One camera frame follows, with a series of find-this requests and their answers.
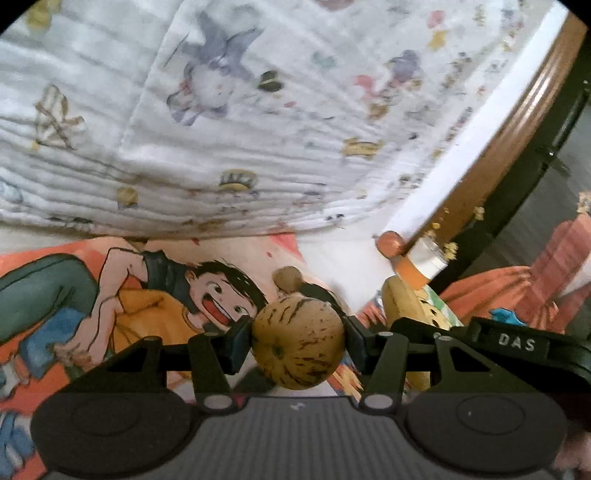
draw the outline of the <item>striped melon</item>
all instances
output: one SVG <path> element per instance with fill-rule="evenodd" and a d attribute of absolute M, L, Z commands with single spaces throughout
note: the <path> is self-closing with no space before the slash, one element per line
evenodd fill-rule
<path fill-rule="evenodd" d="M 345 351 L 345 330 L 329 303 L 301 295 L 262 309 L 252 325 L 252 353 L 278 385 L 303 390 L 334 373 Z"/>

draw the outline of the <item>white sock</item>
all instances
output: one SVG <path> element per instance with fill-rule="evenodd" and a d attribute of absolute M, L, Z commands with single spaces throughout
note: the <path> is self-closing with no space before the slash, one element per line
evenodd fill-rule
<path fill-rule="evenodd" d="M 14 358 L 11 358 L 4 365 L 0 365 L 0 369 L 6 377 L 6 383 L 0 388 L 0 397 L 8 398 L 17 385 L 22 381 L 17 370 L 14 368 Z"/>

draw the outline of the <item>human hand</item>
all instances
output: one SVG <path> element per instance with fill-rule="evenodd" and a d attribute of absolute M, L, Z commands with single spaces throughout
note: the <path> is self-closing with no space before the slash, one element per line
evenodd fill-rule
<path fill-rule="evenodd" d="M 72 358 L 82 353 L 87 353 L 99 331 L 98 317 L 87 317 L 80 322 L 74 336 L 66 343 L 55 344 L 56 356 L 66 365 L 72 364 Z"/>
<path fill-rule="evenodd" d="M 65 360 L 60 359 L 60 361 L 66 365 L 80 367 L 84 373 L 87 373 L 94 367 L 100 365 L 103 362 L 104 357 L 104 352 L 97 348 L 93 349 L 91 346 L 88 352 L 70 354 Z"/>

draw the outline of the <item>bedding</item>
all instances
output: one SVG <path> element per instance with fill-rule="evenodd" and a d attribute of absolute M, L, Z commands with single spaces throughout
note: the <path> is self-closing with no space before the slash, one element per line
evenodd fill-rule
<path fill-rule="evenodd" d="M 400 202 L 551 0 L 41 0 L 1 38 L 0 219 L 191 237 Z"/>

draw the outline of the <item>cartoon poster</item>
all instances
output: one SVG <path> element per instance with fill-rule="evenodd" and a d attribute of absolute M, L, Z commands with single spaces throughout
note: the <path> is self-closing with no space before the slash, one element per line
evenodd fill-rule
<path fill-rule="evenodd" d="M 149 241 L 141 251 L 122 239 L 97 238 L 0 258 L 0 477 L 43 474 L 30 421 L 53 392 L 144 336 L 184 343 L 226 331 L 244 314 L 256 316 L 278 298 L 272 273 L 285 265 L 320 284 L 294 235 Z M 359 395 L 347 360 L 308 395 Z M 276 394 L 270 381 L 253 383 L 255 368 L 251 358 L 245 372 L 228 377 L 230 386 Z M 189 376 L 168 376 L 168 387 L 187 401 Z"/>
<path fill-rule="evenodd" d="M 564 333 L 591 293 L 591 218 L 586 207 L 558 224 L 531 265 L 494 268 L 458 280 L 441 298 L 473 316 Z"/>

